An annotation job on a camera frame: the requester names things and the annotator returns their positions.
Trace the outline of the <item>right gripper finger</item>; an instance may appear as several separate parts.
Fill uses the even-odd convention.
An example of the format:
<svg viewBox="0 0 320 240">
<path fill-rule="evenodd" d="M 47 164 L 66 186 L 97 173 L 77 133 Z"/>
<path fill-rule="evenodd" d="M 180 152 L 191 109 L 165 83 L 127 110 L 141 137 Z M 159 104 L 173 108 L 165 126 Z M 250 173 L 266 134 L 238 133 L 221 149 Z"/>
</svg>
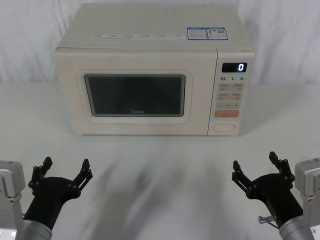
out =
<svg viewBox="0 0 320 240">
<path fill-rule="evenodd" d="M 245 195 L 248 199 L 257 199 L 257 181 L 251 181 L 248 177 L 245 176 L 237 160 L 233 162 L 232 167 L 232 181 L 235 182 L 245 192 Z"/>
<path fill-rule="evenodd" d="M 277 168 L 280 177 L 288 186 L 288 189 L 293 188 L 293 182 L 295 181 L 295 176 L 292 174 L 288 159 L 279 159 L 277 154 L 274 151 L 269 153 L 269 160 Z"/>
</svg>

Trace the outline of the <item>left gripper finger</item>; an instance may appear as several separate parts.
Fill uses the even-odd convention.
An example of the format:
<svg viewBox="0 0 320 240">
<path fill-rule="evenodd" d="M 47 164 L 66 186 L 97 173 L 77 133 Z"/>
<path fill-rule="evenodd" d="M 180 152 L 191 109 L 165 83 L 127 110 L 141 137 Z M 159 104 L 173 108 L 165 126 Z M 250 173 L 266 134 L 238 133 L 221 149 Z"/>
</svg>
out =
<svg viewBox="0 0 320 240">
<path fill-rule="evenodd" d="M 51 168 L 53 162 L 50 156 L 47 156 L 42 165 L 34 166 L 32 171 L 31 180 L 28 183 L 28 187 L 32 189 L 33 192 L 36 191 L 36 188 L 40 185 L 42 179 L 44 179 L 46 173 Z"/>
<path fill-rule="evenodd" d="M 70 195 L 72 198 L 78 198 L 81 195 L 81 191 L 92 179 L 93 174 L 90 169 L 90 162 L 88 159 L 84 159 L 79 174 L 72 181 L 69 186 Z"/>
</svg>

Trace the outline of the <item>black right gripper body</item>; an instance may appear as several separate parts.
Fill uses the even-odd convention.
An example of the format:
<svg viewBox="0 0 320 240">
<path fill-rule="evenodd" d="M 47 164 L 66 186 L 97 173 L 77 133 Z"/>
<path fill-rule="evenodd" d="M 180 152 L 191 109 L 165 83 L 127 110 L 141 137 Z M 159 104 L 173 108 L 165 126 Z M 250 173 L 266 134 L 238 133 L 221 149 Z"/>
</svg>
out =
<svg viewBox="0 0 320 240">
<path fill-rule="evenodd" d="M 246 196 L 252 200 L 260 200 L 267 207 L 271 216 L 275 217 L 278 226 L 303 215 L 303 209 L 291 192 L 293 174 L 271 173 L 255 180 L 246 180 Z"/>
</svg>

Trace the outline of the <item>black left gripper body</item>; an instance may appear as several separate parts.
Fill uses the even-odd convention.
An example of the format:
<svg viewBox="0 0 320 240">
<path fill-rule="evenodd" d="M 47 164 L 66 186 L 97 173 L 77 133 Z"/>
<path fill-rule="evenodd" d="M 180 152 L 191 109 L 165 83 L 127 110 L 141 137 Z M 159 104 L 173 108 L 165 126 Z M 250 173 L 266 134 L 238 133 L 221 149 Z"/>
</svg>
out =
<svg viewBox="0 0 320 240">
<path fill-rule="evenodd" d="M 59 217 L 63 205 L 81 194 L 79 183 L 63 177 L 45 177 L 40 180 L 31 180 L 28 186 L 34 196 L 25 220 L 38 222 L 50 230 Z"/>
</svg>

